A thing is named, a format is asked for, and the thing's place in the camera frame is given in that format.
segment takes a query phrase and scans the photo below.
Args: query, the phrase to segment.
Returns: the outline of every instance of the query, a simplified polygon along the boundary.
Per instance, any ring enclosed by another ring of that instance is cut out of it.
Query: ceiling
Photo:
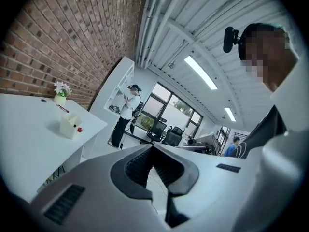
[[[147,0],[137,64],[175,86],[216,124],[251,131],[272,107],[270,92],[245,71],[236,46],[228,54],[223,51],[223,38],[226,27],[241,35],[254,22],[284,26],[298,50],[292,20],[277,0]],[[188,55],[217,90],[211,90],[184,61]],[[224,107],[231,108],[236,122]]]

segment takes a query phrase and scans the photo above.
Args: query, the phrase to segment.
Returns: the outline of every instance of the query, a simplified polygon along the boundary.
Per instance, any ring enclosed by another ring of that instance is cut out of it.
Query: white t-shirt
[[[140,97],[138,95],[133,96],[129,102],[124,105],[121,110],[120,116],[124,119],[132,119],[133,118],[133,111],[138,107],[140,104]]]

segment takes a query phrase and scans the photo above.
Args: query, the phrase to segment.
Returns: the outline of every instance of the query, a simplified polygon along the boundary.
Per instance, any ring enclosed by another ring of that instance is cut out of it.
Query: ceiling beam
[[[187,99],[189,99],[196,107],[198,107],[204,114],[213,122],[217,123],[217,119],[209,114],[206,109],[193,98],[192,95],[188,93],[187,90],[185,90],[180,84],[178,84],[176,81],[174,81],[171,77],[169,77],[167,74],[165,74],[163,71],[159,70],[156,66],[153,64],[149,64],[148,69],[160,76],[162,79],[164,79],[166,82],[170,83],[174,88],[176,88],[181,94],[183,94]]]
[[[183,26],[181,26],[178,22],[172,20],[171,18],[167,21],[167,26],[173,30],[175,33],[179,34],[179,36],[183,37],[185,40],[189,42],[190,45],[192,45],[204,58],[205,60],[210,64],[210,66],[213,68],[215,73],[219,76],[221,81],[223,82],[225,88],[227,89],[231,101],[236,109],[237,114],[241,117],[242,126],[245,127],[244,119],[241,116],[241,110],[240,110],[240,104],[237,100],[237,97],[232,89],[232,86],[225,75],[224,71],[222,70],[221,66],[217,62],[217,60],[214,58],[214,56],[211,54],[211,52],[199,41],[197,37],[195,37],[193,34],[191,34],[187,29],[185,29]]]

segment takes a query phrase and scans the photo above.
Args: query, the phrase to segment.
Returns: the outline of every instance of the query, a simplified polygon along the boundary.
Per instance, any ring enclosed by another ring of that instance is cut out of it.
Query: black office chair
[[[182,129],[177,126],[175,126],[174,128],[170,126],[164,140],[162,141],[162,144],[169,146],[178,146],[182,139],[182,134]]]
[[[162,132],[164,131],[166,124],[160,120],[155,120],[154,125],[147,131],[147,137],[151,139],[149,142],[152,144],[153,141],[160,142],[163,139]]]

